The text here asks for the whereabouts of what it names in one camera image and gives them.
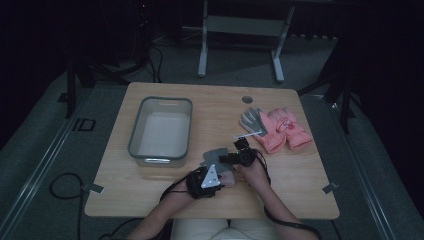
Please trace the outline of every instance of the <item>glove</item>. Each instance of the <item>glove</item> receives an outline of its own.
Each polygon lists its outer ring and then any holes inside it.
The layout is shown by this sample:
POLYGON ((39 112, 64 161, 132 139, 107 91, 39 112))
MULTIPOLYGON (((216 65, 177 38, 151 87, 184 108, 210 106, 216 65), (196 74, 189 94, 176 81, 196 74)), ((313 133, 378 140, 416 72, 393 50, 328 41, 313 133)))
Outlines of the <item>glove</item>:
POLYGON ((243 113, 240 125, 250 133, 269 153, 278 152, 286 143, 286 136, 276 131, 277 121, 270 119, 259 108, 249 108, 243 113))
POLYGON ((291 150, 302 149, 312 142, 312 137, 297 124, 296 117, 288 108, 275 109, 268 117, 278 122, 276 130, 286 135, 291 150))

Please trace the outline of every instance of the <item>wooden table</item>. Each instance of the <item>wooden table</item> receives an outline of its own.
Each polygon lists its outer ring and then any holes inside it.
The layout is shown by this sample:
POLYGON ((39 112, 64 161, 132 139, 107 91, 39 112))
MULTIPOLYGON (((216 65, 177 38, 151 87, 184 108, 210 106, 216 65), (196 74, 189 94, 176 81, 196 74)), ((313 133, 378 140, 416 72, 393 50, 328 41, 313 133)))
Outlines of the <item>wooden table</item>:
MULTIPOLYGON (((233 135, 246 133, 239 125, 248 108, 269 112, 289 107, 298 123, 311 134, 299 97, 294 90, 183 84, 132 83, 129 85, 95 179, 105 187, 90 194, 85 212, 99 217, 143 217, 158 203, 162 192, 175 180, 200 166, 203 153, 227 147, 235 152, 233 135), (127 145, 141 101, 147 96, 186 97, 193 102, 192 125, 186 164, 181 168, 140 167, 128 154, 127 145), (253 98, 246 104, 244 96, 253 98)), ((272 187, 290 210, 302 219, 335 219, 339 210, 315 143, 300 151, 284 146, 269 155, 253 138, 252 148, 264 152, 272 187)), ((262 218, 263 205, 236 173, 236 186, 223 188, 213 198, 195 201, 176 218, 262 218)))

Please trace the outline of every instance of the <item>gray glove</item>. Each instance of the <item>gray glove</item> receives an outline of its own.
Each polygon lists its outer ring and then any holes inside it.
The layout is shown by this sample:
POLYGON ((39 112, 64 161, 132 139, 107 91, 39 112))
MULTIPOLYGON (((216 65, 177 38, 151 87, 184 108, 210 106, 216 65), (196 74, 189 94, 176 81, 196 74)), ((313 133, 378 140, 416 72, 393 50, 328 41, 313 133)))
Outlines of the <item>gray glove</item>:
POLYGON ((286 136, 276 131, 277 121, 269 118, 261 109, 249 108, 243 113, 240 125, 265 148, 268 153, 275 153, 283 148, 286 136))

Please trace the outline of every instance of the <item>person's arm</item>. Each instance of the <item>person's arm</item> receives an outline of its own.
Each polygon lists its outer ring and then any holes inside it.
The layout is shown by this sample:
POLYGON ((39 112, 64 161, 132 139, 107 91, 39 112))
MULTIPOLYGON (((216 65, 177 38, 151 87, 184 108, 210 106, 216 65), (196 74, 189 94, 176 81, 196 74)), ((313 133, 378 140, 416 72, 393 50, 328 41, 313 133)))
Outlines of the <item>person's arm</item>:
MULTIPOLYGON (((234 167, 237 171, 240 171, 243 174, 245 180, 256 191, 263 204, 274 218, 285 222, 301 223, 301 221, 293 215, 293 213, 274 192, 268 182, 266 173, 258 160, 253 161, 250 167, 244 167, 242 165, 235 165, 234 167)), ((311 231, 288 227, 276 223, 274 225, 279 234, 279 237, 282 239, 318 239, 317 235, 311 231)))
MULTIPOLYGON (((176 185, 172 191, 187 191, 186 181, 176 185)), ((144 240, 155 237, 174 214, 187 207, 195 199, 184 192, 169 192, 146 218, 128 235, 130 240, 144 240)))

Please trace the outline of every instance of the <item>black camera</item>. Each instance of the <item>black camera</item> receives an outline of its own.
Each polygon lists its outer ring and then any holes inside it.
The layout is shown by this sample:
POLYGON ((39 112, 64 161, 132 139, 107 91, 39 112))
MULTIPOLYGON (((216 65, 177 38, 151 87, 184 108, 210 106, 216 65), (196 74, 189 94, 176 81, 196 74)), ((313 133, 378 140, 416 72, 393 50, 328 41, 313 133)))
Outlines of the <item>black camera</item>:
POLYGON ((256 159, 256 153, 249 147, 247 139, 242 137, 234 142, 234 146, 239 150, 236 153, 229 153, 226 156, 219 156, 219 162, 229 164, 241 164, 245 167, 250 167, 256 159))

